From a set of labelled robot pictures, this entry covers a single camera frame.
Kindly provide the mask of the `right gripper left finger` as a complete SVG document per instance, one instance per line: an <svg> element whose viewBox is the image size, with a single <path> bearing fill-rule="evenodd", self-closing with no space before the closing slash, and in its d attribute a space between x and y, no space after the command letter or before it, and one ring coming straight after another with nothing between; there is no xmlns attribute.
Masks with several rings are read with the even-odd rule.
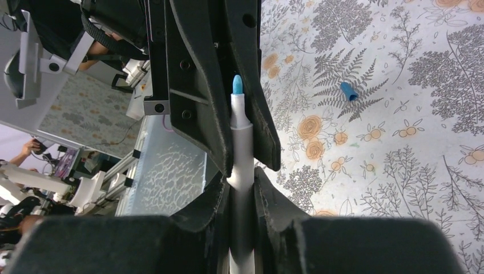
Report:
<svg viewBox="0 0 484 274"><path fill-rule="evenodd" d="M47 217L8 273L227 273L229 185L216 174L171 216Z"/></svg>

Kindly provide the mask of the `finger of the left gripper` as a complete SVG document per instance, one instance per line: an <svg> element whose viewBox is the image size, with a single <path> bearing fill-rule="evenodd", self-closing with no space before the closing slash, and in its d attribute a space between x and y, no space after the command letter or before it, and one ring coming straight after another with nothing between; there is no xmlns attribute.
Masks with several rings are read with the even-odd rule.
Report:
<svg viewBox="0 0 484 274"><path fill-rule="evenodd" d="M245 110L253 124L254 157L273 171L281 168L281 144L260 81L260 1L225 1L229 48L243 80Z"/></svg>
<svg viewBox="0 0 484 274"><path fill-rule="evenodd" d="M168 1L165 9L171 124L229 177L233 141L209 1Z"/></svg>

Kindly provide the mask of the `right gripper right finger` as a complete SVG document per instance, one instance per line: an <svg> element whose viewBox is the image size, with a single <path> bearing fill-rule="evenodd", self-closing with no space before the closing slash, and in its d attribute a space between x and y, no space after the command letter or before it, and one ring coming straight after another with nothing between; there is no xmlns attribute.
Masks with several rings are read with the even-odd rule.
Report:
<svg viewBox="0 0 484 274"><path fill-rule="evenodd" d="M450 243L430 221L311 216L260 167L253 194L256 273L462 273Z"/></svg>

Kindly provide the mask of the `white pen blue tip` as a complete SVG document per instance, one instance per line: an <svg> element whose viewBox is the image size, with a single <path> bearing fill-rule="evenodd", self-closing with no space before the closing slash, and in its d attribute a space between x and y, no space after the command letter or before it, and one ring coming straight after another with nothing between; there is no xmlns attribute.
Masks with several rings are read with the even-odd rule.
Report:
<svg viewBox="0 0 484 274"><path fill-rule="evenodd" d="M230 273L255 273L252 223L254 183L253 124L245 113L245 94L240 75L232 82L230 127L233 139L233 167L227 182L231 186Z"/></svg>

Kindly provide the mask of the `blue pen cap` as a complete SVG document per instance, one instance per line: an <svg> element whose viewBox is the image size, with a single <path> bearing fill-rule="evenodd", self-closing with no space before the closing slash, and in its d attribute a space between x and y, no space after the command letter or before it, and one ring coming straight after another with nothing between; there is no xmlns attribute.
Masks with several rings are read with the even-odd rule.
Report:
<svg viewBox="0 0 484 274"><path fill-rule="evenodd" d="M353 86L348 82L342 82L340 84L340 89L342 93L345 95L347 101L352 102L358 99L358 94L356 93Z"/></svg>

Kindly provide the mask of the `operator hand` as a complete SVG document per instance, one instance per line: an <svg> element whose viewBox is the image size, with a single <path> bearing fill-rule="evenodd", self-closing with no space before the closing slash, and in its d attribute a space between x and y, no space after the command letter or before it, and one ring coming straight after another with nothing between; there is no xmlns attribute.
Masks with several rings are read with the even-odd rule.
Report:
<svg viewBox="0 0 484 274"><path fill-rule="evenodd" d="M34 152L41 151L41 144L34 138L25 143L21 150L22 156L29 156Z"/></svg>

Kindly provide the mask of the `floral table mat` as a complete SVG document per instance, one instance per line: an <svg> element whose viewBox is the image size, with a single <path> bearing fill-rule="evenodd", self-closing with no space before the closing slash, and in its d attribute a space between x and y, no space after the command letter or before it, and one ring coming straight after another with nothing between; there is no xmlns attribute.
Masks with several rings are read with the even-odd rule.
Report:
<svg viewBox="0 0 484 274"><path fill-rule="evenodd" d="M264 1L261 50L272 183L311 215L432 221L482 273L483 2Z"/></svg>

